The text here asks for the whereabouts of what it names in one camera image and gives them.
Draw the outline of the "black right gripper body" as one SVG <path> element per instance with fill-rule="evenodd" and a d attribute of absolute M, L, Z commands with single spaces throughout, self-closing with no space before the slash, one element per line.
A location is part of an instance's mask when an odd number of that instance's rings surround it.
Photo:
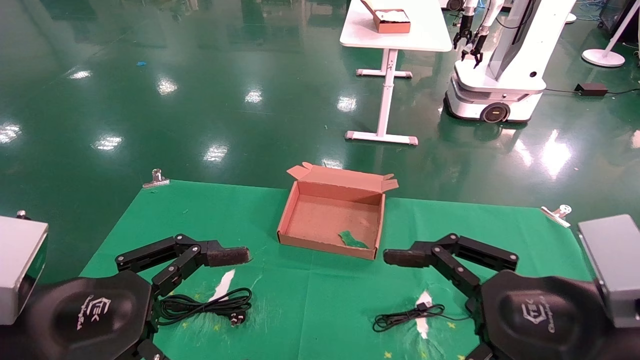
<path fill-rule="evenodd" d="M 639 329 L 617 327 L 601 285 L 503 270 L 470 293 L 479 344 L 467 360 L 637 360 Z"/>

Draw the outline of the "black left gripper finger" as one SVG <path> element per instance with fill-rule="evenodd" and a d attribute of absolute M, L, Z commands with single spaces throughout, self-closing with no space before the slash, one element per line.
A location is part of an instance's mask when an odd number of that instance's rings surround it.
<path fill-rule="evenodd" d="M 116 266 L 119 272 L 132 271 L 135 273 L 146 271 L 158 265 L 167 264 L 169 266 L 173 260 L 192 245 L 222 246 L 217 240 L 199 241 L 185 234 L 178 234 L 117 255 Z"/>
<path fill-rule="evenodd" d="M 224 248 L 219 244 L 192 244 L 151 279 L 154 297 L 166 297 L 201 267 L 225 267 L 246 264 L 247 247 Z"/>

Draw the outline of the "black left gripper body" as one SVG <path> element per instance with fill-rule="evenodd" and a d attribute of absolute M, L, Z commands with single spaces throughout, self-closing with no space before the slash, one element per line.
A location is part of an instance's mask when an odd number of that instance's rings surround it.
<path fill-rule="evenodd" d="M 3 360 L 164 360 L 153 286 L 132 271 L 37 285 L 2 325 Z"/>

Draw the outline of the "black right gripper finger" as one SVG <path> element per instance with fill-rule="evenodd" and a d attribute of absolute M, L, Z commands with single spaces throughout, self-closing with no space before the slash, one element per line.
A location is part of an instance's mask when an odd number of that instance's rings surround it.
<path fill-rule="evenodd" d="M 384 262 L 406 268 L 433 267 L 438 271 L 461 272 L 459 259 L 492 271 L 516 271 L 518 255 L 464 235 L 448 234 L 436 241 L 416 241 L 409 249 L 386 249 Z"/>
<path fill-rule="evenodd" d="M 386 249 L 385 262 L 404 268 L 428 268 L 438 271 L 469 299 L 477 297 L 480 279 L 443 248 Z"/>

